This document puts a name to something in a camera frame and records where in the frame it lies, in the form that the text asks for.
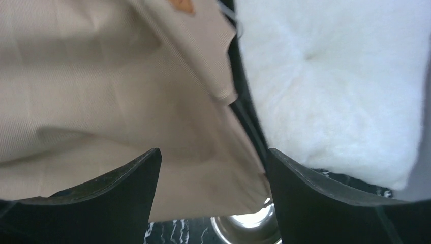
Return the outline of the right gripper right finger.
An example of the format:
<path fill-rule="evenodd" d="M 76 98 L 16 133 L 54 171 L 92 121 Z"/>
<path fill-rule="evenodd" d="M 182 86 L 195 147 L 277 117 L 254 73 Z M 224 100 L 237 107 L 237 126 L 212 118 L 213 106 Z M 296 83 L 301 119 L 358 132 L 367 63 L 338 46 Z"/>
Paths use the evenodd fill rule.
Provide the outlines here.
<path fill-rule="evenodd" d="M 283 243 L 430 243 L 430 201 L 406 202 L 333 180 L 272 148 L 266 174 Z"/>

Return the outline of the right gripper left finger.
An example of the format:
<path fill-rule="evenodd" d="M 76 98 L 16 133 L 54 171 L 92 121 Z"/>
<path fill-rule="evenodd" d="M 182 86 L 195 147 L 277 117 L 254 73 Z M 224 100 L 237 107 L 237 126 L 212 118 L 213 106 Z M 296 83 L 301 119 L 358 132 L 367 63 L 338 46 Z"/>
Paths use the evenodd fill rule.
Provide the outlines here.
<path fill-rule="evenodd" d="M 162 155 L 129 163 L 50 197 L 1 201 L 1 243 L 143 243 Z"/>

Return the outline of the tan fabric pet tent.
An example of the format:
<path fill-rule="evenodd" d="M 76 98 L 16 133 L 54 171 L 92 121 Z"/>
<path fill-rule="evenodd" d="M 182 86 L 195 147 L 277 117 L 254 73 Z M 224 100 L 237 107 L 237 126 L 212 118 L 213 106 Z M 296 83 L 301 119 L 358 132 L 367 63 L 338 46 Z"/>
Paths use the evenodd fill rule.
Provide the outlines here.
<path fill-rule="evenodd" d="M 48 197 L 157 147 L 149 219 L 258 212 L 216 1 L 1 1 L 1 198 Z"/>

